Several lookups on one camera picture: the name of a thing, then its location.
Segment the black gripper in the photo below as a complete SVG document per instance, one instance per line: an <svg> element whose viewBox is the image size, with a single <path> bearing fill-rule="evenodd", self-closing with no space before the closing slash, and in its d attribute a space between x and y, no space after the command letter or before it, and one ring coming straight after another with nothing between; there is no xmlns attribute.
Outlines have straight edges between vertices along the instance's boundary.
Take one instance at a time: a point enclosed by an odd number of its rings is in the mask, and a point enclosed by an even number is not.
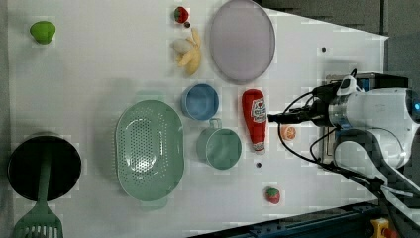
<svg viewBox="0 0 420 238"><path fill-rule="evenodd" d="M337 96L337 91L340 88L338 83L330 83L316 87L311 94L315 101L310 106L304 106L302 110L297 112L292 119L289 114L268 114L267 120L277 124L298 124L306 121L313 122L319 127L330 127L329 119L329 105Z"/></svg>

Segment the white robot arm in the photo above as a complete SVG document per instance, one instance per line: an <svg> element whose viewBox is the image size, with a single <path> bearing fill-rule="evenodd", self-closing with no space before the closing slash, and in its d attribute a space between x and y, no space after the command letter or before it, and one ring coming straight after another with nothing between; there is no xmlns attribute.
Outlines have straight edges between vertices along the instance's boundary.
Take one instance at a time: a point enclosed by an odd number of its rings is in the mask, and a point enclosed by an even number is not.
<svg viewBox="0 0 420 238"><path fill-rule="evenodd" d="M408 88L364 92L338 84L317 87L310 94L315 97L312 104L288 107L267 120L280 126L311 121L338 130L333 161L312 162L364 186L417 229L419 186L400 169L412 158L419 130L418 95Z"/></svg>

